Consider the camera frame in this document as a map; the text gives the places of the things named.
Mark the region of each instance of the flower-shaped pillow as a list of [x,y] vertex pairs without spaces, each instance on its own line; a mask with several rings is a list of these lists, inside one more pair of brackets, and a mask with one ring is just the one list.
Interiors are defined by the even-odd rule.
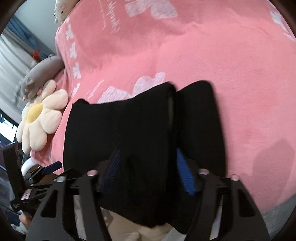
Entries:
[[26,154],[42,150],[47,143],[47,134],[55,133],[60,125],[60,110],[68,104],[68,93],[64,89],[54,92],[56,86],[54,80],[47,81],[41,95],[28,103],[22,112],[16,136]]

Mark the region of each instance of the pink bedspread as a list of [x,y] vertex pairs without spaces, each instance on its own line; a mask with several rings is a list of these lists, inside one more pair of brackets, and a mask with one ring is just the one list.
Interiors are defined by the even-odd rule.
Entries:
[[262,212],[296,193],[296,39],[268,1],[80,0],[56,45],[66,66],[56,80],[70,102],[48,149],[33,153],[40,163],[63,160],[79,98],[103,103],[165,81],[181,89],[209,80],[228,174],[241,176]]

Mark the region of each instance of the wall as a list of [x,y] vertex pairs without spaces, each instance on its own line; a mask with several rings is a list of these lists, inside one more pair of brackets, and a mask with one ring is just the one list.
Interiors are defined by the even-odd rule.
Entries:
[[59,24],[54,23],[55,2],[56,0],[27,0],[15,13],[16,17],[54,53],[54,38],[59,27]]

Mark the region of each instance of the white curtain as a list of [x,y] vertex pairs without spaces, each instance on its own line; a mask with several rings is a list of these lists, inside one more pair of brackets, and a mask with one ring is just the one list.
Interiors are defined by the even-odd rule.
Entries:
[[15,102],[17,86],[31,70],[34,59],[10,36],[0,36],[0,109],[15,122],[22,120],[21,113],[26,105],[18,97]]

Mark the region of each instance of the metal bolt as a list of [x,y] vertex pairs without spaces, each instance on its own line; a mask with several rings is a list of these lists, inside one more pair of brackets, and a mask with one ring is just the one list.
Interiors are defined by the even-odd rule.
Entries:
[[230,175],[230,179],[232,181],[239,181],[240,180],[240,177],[239,177],[239,175],[232,174],[232,175]]
[[208,175],[210,173],[210,171],[208,169],[200,169],[199,170],[199,174],[201,175]]
[[66,180],[66,177],[58,177],[57,182],[58,183],[63,183]]
[[97,174],[98,174],[98,171],[97,171],[97,170],[91,170],[91,171],[88,171],[88,172],[87,172],[87,175],[88,175],[89,177],[95,176],[95,175],[97,175]]

